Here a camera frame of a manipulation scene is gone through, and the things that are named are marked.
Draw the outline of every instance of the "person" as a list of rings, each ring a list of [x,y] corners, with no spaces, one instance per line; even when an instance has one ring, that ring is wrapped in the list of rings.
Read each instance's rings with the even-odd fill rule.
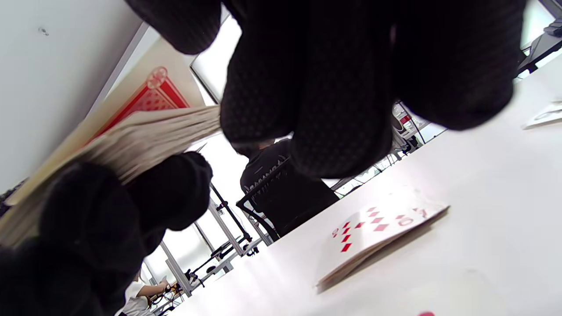
[[[240,177],[244,194],[289,158],[290,143],[290,139],[284,139],[234,146],[237,153],[249,159]],[[291,160],[287,164],[250,199],[254,209],[265,214],[281,237],[339,200],[321,179],[303,175]]]
[[[126,316],[155,316],[148,310],[148,299],[153,295],[164,293],[168,287],[167,281],[162,281],[157,286],[145,285],[141,279],[141,272],[135,276],[134,281],[125,290],[125,306],[122,313],[118,312],[117,315]]]

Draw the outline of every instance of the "black glove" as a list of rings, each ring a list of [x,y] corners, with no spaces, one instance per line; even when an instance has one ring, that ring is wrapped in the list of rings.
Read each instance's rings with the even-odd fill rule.
[[[200,53],[219,0],[126,0],[177,50]],[[513,94],[525,0],[223,0],[242,36],[221,125],[234,144],[294,132],[292,159],[322,178],[389,153],[392,105],[444,127],[476,127]]]

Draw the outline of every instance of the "white table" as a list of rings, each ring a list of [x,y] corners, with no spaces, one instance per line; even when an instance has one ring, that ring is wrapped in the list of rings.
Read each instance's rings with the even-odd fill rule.
[[[562,56],[519,83],[492,122],[447,131],[300,226],[172,316],[365,315],[373,298],[467,270],[484,275],[513,315],[562,315],[562,124],[520,126],[562,92]],[[377,190],[410,184],[450,203],[431,231],[321,294],[320,240]]]

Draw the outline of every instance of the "cable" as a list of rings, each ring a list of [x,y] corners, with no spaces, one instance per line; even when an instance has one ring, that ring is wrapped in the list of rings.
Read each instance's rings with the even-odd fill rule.
[[[416,128],[416,130],[418,131],[418,134],[420,134],[421,137],[421,141],[423,142],[423,144],[425,145],[425,139],[423,138],[422,133],[420,132],[418,126],[416,125],[416,123],[414,122],[414,117],[410,115],[410,113],[408,111],[406,111],[406,108],[404,107],[404,105],[402,105],[402,102],[398,103],[400,105],[400,107],[402,107],[402,109],[404,110],[404,112],[406,112],[406,114],[410,117],[410,121],[412,122],[412,124],[414,125],[414,127]]]

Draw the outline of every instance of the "black textured fabric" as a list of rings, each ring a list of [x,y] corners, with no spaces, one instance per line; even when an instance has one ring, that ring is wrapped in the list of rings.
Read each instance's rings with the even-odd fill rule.
[[[194,12],[202,0],[127,1],[175,47],[207,47],[216,33],[216,13]],[[463,130],[513,94],[525,0],[223,4],[242,29],[221,102],[224,134],[244,144],[294,132],[293,163],[308,175],[356,175],[388,154],[398,100]]]
[[[109,169],[78,163],[56,180],[39,236],[0,247],[3,315],[114,316],[167,228],[209,205],[212,171],[194,152],[175,155],[124,187]]]

